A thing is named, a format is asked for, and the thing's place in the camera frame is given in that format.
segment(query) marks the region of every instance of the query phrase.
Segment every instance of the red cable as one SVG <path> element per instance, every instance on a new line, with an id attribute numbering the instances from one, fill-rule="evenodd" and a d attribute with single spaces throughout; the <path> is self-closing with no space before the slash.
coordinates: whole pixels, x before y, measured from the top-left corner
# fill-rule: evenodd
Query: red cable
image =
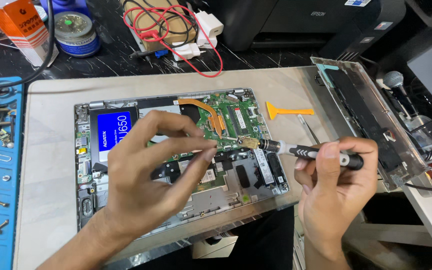
<path id="1" fill-rule="evenodd" d="M 214 74 L 214 75 L 206 75 L 206 74 L 203 74 L 201 71 L 199 71 L 198 69 L 196 69 L 196 67 L 195 67 L 194 65 L 192 65 L 192 64 L 188 61 L 188 59 L 185 59 L 183 56 L 181 56 L 179 53 L 175 52 L 175 51 L 174 51 L 170 46 L 166 45 L 166 44 L 163 42 L 163 39 L 168 35 L 168 33 L 169 33 L 169 31 L 170 31 L 170 25 L 169 25 L 168 21 L 166 20 L 166 18 L 164 17 L 164 15 L 165 15 L 165 13 L 166 13 L 167 11 L 171 10 L 171 12 L 176 13 L 177 15 L 179 15 L 180 17 L 182 17 L 185 21 L 187 21 L 189 24 L 191 24 L 191 22 L 190 22 L 186 17 L 184 17 L 181 13 L 179 13 L 179 12 L 177 12 L 175 9 L 173 9 L 173 8 L 175 8 L 175 7 L 179 7 L 179 8 L 182 8 L 182 9 L 184 9 L 184 10 L 187 10 L 187 11 L 189 12 L 189 15 L 192 15 L 192 17 L 194 18 L 194 20 L 196 21 L 196 23 L 197 23 L 198 26 L 199 26 L 199 30 L 204 34 L 204 37 L 205 37 L 206 40 L 209 42 L 209 45 L 211 45 L 211 47 L 213 48 L 214 52 L 217 54 L 217 56 L 218 56 L 218 58 L 219 58 L 219 62 L 221 63 L 221 67 L 219 68 L 219 71 L 218 71 L 216 74 Z M 159 43 L 161 43 L 161 44 L 162 44 L 163 46 L 165 46 L 168 50 L 170 50 L 171 52 L 173 52 L 174 54 L 176 54 L 177 56 L 179 56 L 180 58 L 182 58 L 182 59 L 183 59 L 186 63 L 188 63 L 189 66 L 191 66 L 191 67 L 192 67 L 192 68 L 193 68 L 197 73 L 199 73 L 200 75 L 202 75 L 202 76 L 204 76 L 204 77 L 214 78 L 214 77 L 218 76 L 218 75 L 221 73 L 221 71 L 223 71 L 223 59 L 222 59 L 221 56 L 219 55 L 219 52 L 218 52 L 218 51 L 215 49 L 215 47 L 213 46 L 213 43 L 211 43 L 211 41 L 209 40 L 207 34 L 205 33 L 205 31 L 204 31 L 203 28 L 201 27 L 201 24 L 199 23 L 199 21 L 198 21 L 198 19 L 196 18 L 195 14 L 194 14 L 193 12 L 191 12 L 191 10 L 189 10 L 187 7 L 182 6 L 182 5 L 172 5 L 172 6 L 169 6 L 169 7 L 167 7 L 167 8 L 158 8 L 158 7 L 147 8 L 147 9 L 146 9 L 147 11 L 149 11 L 149 12 L 153 12 L 153 13 L 155 13 L 156 15 L 159 16 L 159 18 L 157 19 L 158 22 L 161 21 L 161 19 L 162 19 L 162 20 L 164 20 L 164 22 L 166 23 L 166 32 L 164 33 L 164 35 L 159 36 L 159 33 L 158 33 L 156 30 L 146 31 L 146 30 L 149 30 L 149 29 L 153 28 L 154 26 L 156 26 L 156 22 L 153 23 L 151 26 L 146 27 L 146 28 L 136 28 L 136 27 L 135 27 L 135 25 L 136 25 L 136 20 L 138 19 L 138 17 L 139 17 L 142 13 L 145 12 L 144 10 L 141 10 L 141 9 L 142 9 L 142 8 L 140 8 L 140 7 L 130 8 L 130 9 L 126 10 L 126 11 L 124 12 L 124 15 L 123 15 L 123 21 L 124 21 L 124 24 L 125 24 L 127 27 L 129 27 L 129 28 L 131 28 L 132 30 L 134 30 L 135 34 L 136 34 L 136 35 L 137 35 L 141 40 L 144 40 L 144 41 L 147 41 L 147 42 L 159 42 Z M 161 9 L 164 10 L 161 14 L 160 14 L 159 12 L 156 11 L 156 10 L 161 10 Z M 125 20 L 125 18 L 126 18 L 126 15 L 128 15 L 128 13 L 131 12 L 131 11 L 133 11 L 133 10 L 141 10 L 141 11 L 140 11 L 140 12 L 139 12 L 135 17 L 134 17 L 134 20 L 133 20 L 133 22 L 132 22 L 132 26 L 131 26 L 131 25 L 128 24 L 128 22 Z"/>

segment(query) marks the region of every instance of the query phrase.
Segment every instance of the blue connector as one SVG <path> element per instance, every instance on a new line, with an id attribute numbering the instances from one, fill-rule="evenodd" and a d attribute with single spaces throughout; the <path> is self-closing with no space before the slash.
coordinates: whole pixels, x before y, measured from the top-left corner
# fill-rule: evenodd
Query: blue connector
<path id="1" fill-rule="evenodd" d="M 156 56 L 157 58 L 160 58 L 160 57 L 163 56 L 163 55 L 167 55 L 168 52 L 169 52 L 169 51 L 168 51 L 167 49 L 162 49 L 162 50 L 159 50 L 159 51 L 155 51 L 154 54 L 155 54 L 155 56 Z"/>

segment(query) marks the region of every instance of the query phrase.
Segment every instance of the cardboard box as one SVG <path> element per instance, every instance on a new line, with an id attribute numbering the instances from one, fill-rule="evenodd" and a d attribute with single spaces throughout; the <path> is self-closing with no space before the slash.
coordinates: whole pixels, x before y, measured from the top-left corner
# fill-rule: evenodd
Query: cardboard box
<path id="1" fill-rule="evenodd" d="M 169 1 L 173 5 L 178 5 L 179 4 L 177 0 L 169 0 Z M 142 7 L 149 8 L 147 6 L 147 4 L 144 3 L 143 1 L 138 2 L 138 3 Z M 151 5 L 153 5 L 154 7 L 165 7 L 165 8 L 167 8 L 167 7 L 170 6 L 169 3 L 166 0 L 151 0 L 149 3 Z M 135 7 L 137 7 L 137 5 L 135 3 L 127 2 L 126 6 L 124 7 L 124 10 L 126 11 L 128 9 L 135 8 Z M 175 8 L 175 10 L 177 12 L 181 13 L 181 14 L 184 14 L 184 11 L 183 11 L 182 8 Z M 137 9 L 137 10 L 133 10 L 133 11 L 131 11 L 131 12 L 128 13 L 128 17 L 131 20 L 131 23 L 134 21 L 135 16 L 138 13 L 140 13 L 140 12 L 141 12 L 141 10 Z M 170 14 L 170 13 L 164 14 L 165 18 L 168 18 L 168 17 L 170 17 L 172 15 L 173 14 Z M 156 15 L 156 14 L 154 14 L 154 13 L 151 13 L 151 16 L 154 19 L 156 19 L 156 20 L 159 18 L 159 16 Z M 153 23 L 154 23 L 154 21 L 149 17 L 149 15 L 146 14 L 146 13 L 143 13 L 143 14 L 141 14 L 139 16 L 138 20 L 136 21 L 136 28 L 147 28 L 147 27 L 151 26 Z M 169 29 L 171 31 L 174 31 L 174 32 L 185 32 L 186 31 L 186 26 L 184 26 L 184 24 L 187 24 L 188 28 L 191 27 L 191 25 L 188 22 L 181 20 L 180 16 L 177 16 L 176 18 L 170 19 L 168 21 L 168 23 L 169 23 Z M 161 24 L 162 24 L 162 26 L 166 27 L 165 26 L 166 24 L 165 24 L 165 22 L 163 20 L 161 20 Z M 159 31 L 159 25 L 155 25 L 150 30 L 153 30 L 153 29 Z M 189 32 L 188 40 L 191 40 L 192 38 L 194 38 L 195 35 L 196 35 L 196 31 L 194 29 L 191 29 L 190 32 Z M 186 34 L 171 34 L 171 33 L 168 33 L 167 36 L 164 38 L 164 40 L 168 44 L 173 44 L 173 42 L 183 42 L 184 40 L 186 40 Z M 161 50 L 166 49 L 166 47 L 163 46 L 162 44 L 160 44 L 159 42 L 147 42 L 147 41 L 143 40 L 142 43 L 143 43 L 144 47 L 146 48 L 146 50 L 148 50 L 148 51 L 155 51 L 155 50 L 159 50 L 159 49 L 161 49 Z"/>
<path id="2" fill-rule="evenodd" d="M 0 29 L 34 66 L 41 66 L 48 54 L 50 33 L 28 0 L 0 0 Z M 54 45 L 51 65 L 59 51 Z"/>

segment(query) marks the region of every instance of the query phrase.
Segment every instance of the silver microphone head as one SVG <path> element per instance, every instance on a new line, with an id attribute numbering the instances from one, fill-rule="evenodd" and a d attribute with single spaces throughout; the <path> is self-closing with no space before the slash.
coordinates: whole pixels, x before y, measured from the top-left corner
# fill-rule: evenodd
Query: silver microphone head
<path id="1" fill-rule="evenodd" d="M 403 85 L 404 77 L 398 71 L 391 71 L 384 75 L 382 82 L 389 88 L 396 88 Z"/>

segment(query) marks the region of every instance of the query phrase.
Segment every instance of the white power plug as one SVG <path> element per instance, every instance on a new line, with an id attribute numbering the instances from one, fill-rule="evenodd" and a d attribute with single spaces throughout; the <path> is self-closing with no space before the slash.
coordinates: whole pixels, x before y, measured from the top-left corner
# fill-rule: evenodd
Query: white power plug
<path id="1" fill-rule="evenodd" d="M 213 14 L 207 14 L 206 11 L 198 12 L 195 16 L 213 46 L 216 47 L 218 44 L 216 36 L 223 32 L 224 25 Z M 198 33 L 196 44 L 202 48 L 212 49 L 201 29 Z"/>
<path id="2" fill-rule="evenodd" d="M 180 45 L 183 44 L 183 42 L 173 42 L 173 45 Z M 199 47 L 196 43 L 188 43 L 180 47 L 173 48 L 175 52 L 177 52 L 180 56 L 182 56 L 184 59 L 191 59 L 195 56 L 200 56 L 202 52 L 206 51 L 200 51 Z M 181 61 L 183 58 L 179 57 L 173 52 L 174 60 Z"/>

